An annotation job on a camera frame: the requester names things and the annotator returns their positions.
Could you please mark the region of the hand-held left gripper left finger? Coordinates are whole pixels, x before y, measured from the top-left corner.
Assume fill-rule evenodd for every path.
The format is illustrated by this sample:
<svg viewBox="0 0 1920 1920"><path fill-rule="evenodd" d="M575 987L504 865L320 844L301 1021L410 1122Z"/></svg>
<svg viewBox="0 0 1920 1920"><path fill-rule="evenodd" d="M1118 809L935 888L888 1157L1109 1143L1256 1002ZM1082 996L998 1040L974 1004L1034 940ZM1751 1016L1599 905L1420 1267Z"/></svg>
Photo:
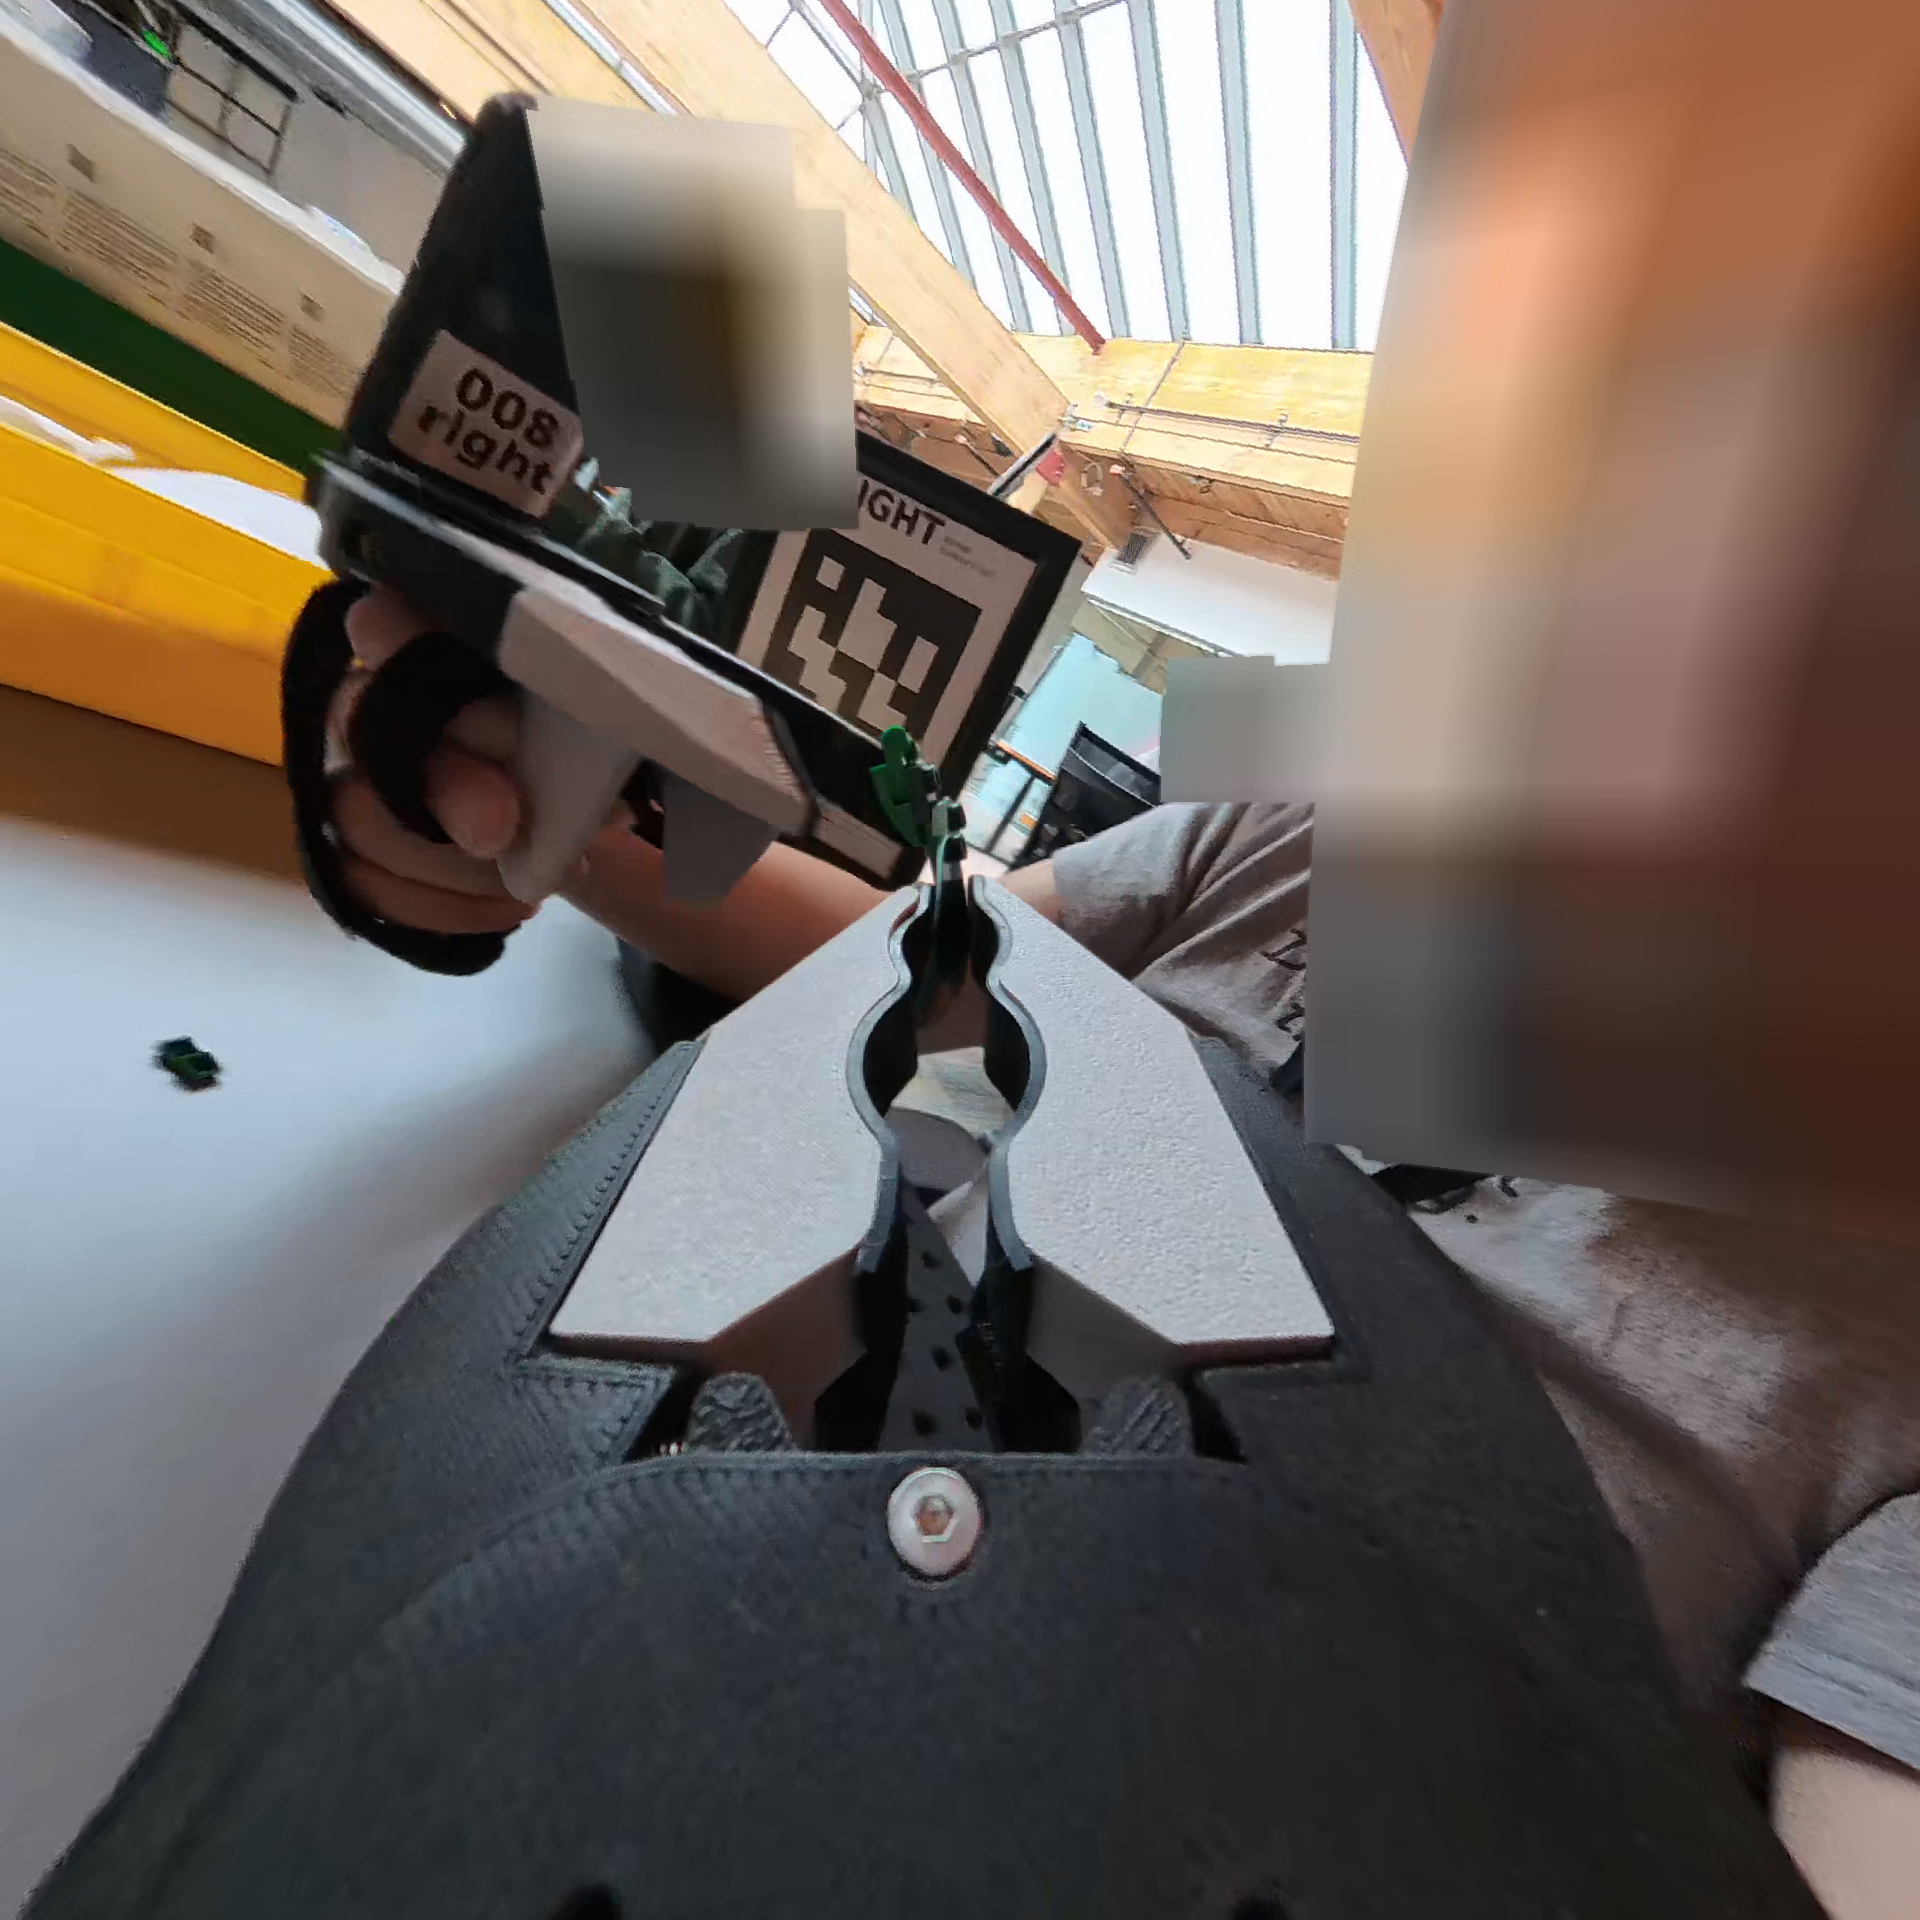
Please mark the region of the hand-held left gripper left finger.
<svg viewBox="0 0 1920 1920"><path fill-rule="evenodd" d="M564 1353L752 1373L783 1410L864 1353L856 1259L884 1241L888 1127L918 1065L910 888L738 1005L689 1068L548 1323Z"/></svg>

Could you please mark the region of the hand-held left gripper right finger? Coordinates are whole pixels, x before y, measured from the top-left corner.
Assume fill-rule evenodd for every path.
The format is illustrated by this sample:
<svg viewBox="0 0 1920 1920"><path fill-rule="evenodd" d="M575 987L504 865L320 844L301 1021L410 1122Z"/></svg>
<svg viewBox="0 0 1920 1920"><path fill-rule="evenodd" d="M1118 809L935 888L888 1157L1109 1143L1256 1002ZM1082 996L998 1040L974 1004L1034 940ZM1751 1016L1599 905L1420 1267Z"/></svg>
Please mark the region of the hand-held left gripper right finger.
<svg viewBox="0 0 1920 1920"><path fill-rule="evenodd" d="M1334 1328L1193 1036L993 880L970 885L989 1328L1079 1408L1135 1378L1321 1361Z"/></svg>

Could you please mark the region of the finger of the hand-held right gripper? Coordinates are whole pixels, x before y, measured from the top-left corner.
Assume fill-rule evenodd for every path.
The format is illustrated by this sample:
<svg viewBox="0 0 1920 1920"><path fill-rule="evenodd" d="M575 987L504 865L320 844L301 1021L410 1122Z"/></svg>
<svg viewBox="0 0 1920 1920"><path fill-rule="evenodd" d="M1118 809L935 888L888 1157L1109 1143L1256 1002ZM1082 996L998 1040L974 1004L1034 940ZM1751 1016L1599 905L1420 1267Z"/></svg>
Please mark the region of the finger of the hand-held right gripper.
<svg viewBox="0 0 1920 1920"><path fill-rule="evenodd" d="M719 899L777 837L870 880L920 871L874 802L877 738L704 641L642 626L573 583L526 586L501 668L520 690L526 809L501 857L519 900L560 890L642 765L677 900Z"/></svg>

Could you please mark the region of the bright green lego leaf piece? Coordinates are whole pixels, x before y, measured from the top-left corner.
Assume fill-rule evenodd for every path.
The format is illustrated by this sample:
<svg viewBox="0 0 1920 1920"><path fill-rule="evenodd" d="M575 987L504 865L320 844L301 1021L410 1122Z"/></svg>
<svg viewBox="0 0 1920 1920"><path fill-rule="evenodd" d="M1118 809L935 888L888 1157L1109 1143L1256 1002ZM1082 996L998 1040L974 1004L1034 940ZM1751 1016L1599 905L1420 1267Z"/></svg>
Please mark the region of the bright green lego leaf piece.
<svg viewBox="0 0 1920 1920"><path fill-rule="evenodd" d="M943 799L940 772L920 757L920 748L904 728L879 735L879 763L870 768L877 809L906 849L925 849L933 840L937 808Z"/></svg>

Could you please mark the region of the person's right forearm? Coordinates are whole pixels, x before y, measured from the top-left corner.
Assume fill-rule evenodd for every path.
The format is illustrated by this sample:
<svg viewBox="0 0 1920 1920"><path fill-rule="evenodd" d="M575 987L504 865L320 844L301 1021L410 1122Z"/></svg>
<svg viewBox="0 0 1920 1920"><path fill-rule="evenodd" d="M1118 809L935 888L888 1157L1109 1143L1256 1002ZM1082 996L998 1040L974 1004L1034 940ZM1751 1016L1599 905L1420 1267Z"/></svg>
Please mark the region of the person's right forearm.
<svg viewBox="0 0 1920 1920"><path fill-rule="evenodd" d="M660 850L621 828L592 844L564 892L614 936L620 978L656 1049L701 1036L882 899L884 890L774 844L716 904L681 904L665 890Z"/></svg>

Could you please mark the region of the person's left forearm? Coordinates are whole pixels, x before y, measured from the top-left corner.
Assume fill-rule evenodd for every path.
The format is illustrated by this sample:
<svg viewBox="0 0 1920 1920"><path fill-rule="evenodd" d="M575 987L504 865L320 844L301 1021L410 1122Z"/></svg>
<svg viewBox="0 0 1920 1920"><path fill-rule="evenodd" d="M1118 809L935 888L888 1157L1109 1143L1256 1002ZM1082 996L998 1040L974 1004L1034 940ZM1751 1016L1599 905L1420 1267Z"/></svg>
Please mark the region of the person's left forearm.
<svg viewBox="0 0 1920 1920"><path fill-rule="evenodd" d="M1918 1915L1918 1775L1794 1723L1769 1777L1769 1820L1829 1919Z"/></svg>

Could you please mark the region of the person's right hand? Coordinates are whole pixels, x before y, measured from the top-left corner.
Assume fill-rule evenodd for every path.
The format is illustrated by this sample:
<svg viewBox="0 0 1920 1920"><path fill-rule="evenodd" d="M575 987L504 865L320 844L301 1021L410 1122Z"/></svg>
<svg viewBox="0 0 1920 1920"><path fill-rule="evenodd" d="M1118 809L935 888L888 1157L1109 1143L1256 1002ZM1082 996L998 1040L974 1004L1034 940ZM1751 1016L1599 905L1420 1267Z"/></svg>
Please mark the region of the person's right hand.
<svg viewBox="0 0 1920 1920"><path fill-rule="evenodd" d="M446 938L508 938L534 915L495 868L520 816L512 780L514 704L468 704L424 753L421 789L444 844L391 813L350 745L353 714L377 673L421 634L421 617L384 591L370 591L345 617L350 664L325 731L326 840L348 899L375 921Z"/></svg>

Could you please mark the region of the white cardboard box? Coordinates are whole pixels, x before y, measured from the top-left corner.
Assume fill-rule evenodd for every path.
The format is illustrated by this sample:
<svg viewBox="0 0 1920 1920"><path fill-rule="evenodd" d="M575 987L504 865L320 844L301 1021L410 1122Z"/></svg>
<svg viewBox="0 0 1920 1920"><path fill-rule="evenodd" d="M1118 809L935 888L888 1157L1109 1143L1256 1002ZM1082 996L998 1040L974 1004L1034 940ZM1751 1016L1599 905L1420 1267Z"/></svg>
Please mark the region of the white cardboard box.
<svg viewBox="0 0 1920 1920"><path fill-rule="evenodd" d="M2 27L2 232L18 251L336 428L400 269Z"/></svg>

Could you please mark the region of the black chair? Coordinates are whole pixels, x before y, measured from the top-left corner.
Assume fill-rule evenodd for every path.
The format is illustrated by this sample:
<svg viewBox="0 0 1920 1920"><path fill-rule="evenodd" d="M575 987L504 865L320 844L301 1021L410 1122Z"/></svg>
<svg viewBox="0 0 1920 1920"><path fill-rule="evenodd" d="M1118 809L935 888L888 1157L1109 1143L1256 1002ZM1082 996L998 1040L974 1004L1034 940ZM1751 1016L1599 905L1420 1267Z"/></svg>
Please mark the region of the black chair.
<svg viewBox="0 0 1920 1920"><path fill-rule="evenodd" d="M1087 725L1069 737L1024 853L1053 857L1160 804L1160 776Z"/></svg>

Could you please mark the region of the yellow plastic bin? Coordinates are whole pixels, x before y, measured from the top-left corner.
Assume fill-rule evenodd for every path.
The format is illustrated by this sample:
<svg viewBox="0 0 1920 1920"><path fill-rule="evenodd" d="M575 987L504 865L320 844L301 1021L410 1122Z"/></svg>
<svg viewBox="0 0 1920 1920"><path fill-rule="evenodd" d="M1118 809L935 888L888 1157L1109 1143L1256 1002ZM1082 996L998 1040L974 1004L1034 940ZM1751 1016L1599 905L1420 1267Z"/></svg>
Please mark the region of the yellow plastic bin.
<svg viewBox="0 0 1920 1920"><path fill-rule="evenodd" d="M14 328L2 395L2 684L276 761L303 481Z"/></svg>

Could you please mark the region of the red ceiling pipe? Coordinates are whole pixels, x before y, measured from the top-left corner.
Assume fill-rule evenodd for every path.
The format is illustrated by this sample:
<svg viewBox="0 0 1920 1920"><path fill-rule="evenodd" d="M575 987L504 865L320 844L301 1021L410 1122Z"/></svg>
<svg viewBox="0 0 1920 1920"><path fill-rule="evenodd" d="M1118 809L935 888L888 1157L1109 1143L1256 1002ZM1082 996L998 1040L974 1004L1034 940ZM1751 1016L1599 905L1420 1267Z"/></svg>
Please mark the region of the red ceiling pipe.
<svg viewBox="0 0 1920 1920"><path fill-rule="evenodd" d="M888 56L884 56L879 41L860 20L856 9L844 2L823 2L823 11L834 23L834 27L848 37L848 44L854 48L862 67L870 74L870 77L882 87L882 91L888 99L894 99L901 106L906 122L933 149L937 163L961 185L966 197L977 207L982 220L986 223L997 241L1000 241L1008 248L1009 256L1017 263L1022 263L1022 268L1033 277L1037 288L1042 288L1045 297L1052 303L1053 312L1068 325L1068 329L1092 353L1101 353L1109 344L1105 337L1092 325L1087 313L1071 297L1071 291L1068 291L1064 281L1049 268L1045 253L1028 242L1028 237L1012 220L1008 209L1000 207L997 192L991 191L991 183L986 183L975 172L969 155L949 138L945 128L942 125L927 100L917 91L913 83L896 67L896 63Z"/></svg>

